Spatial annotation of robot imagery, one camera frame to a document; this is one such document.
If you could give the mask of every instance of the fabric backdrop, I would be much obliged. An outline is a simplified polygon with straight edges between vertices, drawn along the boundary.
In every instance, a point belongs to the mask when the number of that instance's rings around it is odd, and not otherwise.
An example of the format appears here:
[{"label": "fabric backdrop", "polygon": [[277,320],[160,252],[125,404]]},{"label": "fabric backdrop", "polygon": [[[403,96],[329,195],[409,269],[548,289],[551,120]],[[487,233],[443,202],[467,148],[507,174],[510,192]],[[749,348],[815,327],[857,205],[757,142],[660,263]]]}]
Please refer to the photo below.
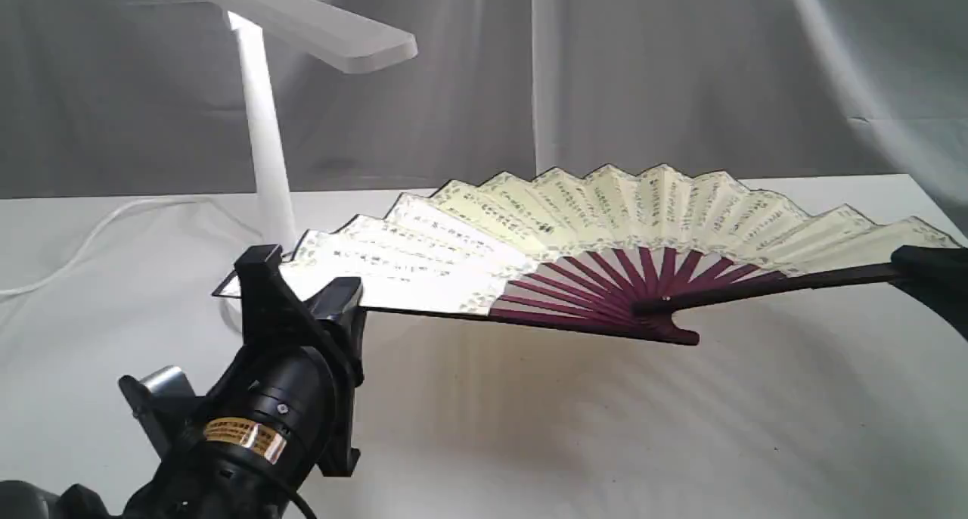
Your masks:
[{"label": "fabric backdrop", "polygon": [[[740,177],[923,168],[944,194],[964,171],[938,123],[911,144],[909,129],[875,123],[886,113],[845,102],[861,82],[834,65],[849,61],[870,94],[896,84],[871,64],[910,57],[873,28],[892,0],[322,1],[415,33],[420,54],[346,76],[266,37],[295,189],[670,163]],[[849,32],[858,15],[871,29]],[[237,53],[214,5],[0,0],[0,33],[0,196],[252,191]],[[877,50],[845,53],[848,36]],[[920,43],[954,71],[957,32]],[[934,82],[930,95],[964,104]],[[847,117],[864,118],[860,132]]]}]

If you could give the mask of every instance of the power cord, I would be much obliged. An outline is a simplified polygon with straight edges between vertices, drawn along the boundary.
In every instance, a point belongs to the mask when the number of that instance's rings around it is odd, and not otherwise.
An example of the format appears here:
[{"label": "power cord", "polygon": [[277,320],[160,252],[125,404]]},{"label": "power cord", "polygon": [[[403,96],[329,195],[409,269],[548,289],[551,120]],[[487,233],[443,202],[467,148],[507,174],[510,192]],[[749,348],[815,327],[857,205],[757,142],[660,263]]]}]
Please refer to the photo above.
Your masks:
[{"label": "power cord", "polygon": [[242,229],[247,230],[247,232],[252,232],[253,234],[259,235],[259,230],[256,230],[252,226],[247,225],[245,222],[242,222],[242,219],[239,219],[238,216],[232,215],[232,213],[228,212],[228,209],[225,209],[225,207],[223,207],[214,197],[211,197],[208,195],[186,195],[186,196],[177,197],[177,198],[155,197],[151,199],[136,199],[135,201],[130,201],[128,203],[125,203],[124,205],[111,211],[103,219],[101,219],[101,221],[98,222],[97,225],[95,225],[90,232],[88,232],[87,237],[84,238],[84,241],[80,244],[80,247],[77,247],[77,250],[75,251],[75,253],[73,253],[73,256],[70,257],[70,260],[68,260],[68,263],[63,264],[63,266],[61,266],[59,269],[57,269],[50,275],[46,275],[46,277],[42,278],[42,280],[31,282],[31,284],[25,284],[23,287],[7,288],[6,291],[3,291],[3,289],[0,289],[0,297],[20,296],[21,294],[27,294],[29,292],[38,291],[39,288],[46,287],[46,285],[51,284],[53,281],[57,281],[59,278],[63,277],[64,274],[70,271],[70,269],[73,268],[82,259],[82,257],[84,256],[84,253],[86,253],[88,247],[91,246],[91,243],[93,242],[93,240],[98,235],[100,235],[100,233],[103,232],[104,229],[111,224],[111,222],[114,222],[114,220],[117,219],[118,216],[121,216],[124,213],[127,213],[128,211],[130,211],[131,209],[134,209],[135,207],[143,207],[143,206],[166,207],[166,206],[172,206],[172,205],[186,205],[190,203],[209,203],[212,206],[214,206],[220,213],[222,213],[222,215],[227,216],[228,219],[232,220],[232,222],[235,222],[236,225],[239,225],[240,227],[242,227]]}]

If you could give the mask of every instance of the desk lamp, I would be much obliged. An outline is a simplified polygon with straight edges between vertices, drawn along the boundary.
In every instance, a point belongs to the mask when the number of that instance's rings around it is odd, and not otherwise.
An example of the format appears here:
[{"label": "desk lamp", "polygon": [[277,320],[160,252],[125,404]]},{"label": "desk lamp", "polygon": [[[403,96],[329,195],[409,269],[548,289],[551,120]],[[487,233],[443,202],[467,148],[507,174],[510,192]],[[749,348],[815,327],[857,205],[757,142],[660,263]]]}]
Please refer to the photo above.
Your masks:
[{"label": "desk lamp", "polygon": [[291,250],[298,235],[263,30],[352,74],[409,60],[417,54],[416,39],[404,30],[316,0],[207,1],[225,9],[238,42],[262,239]]}]

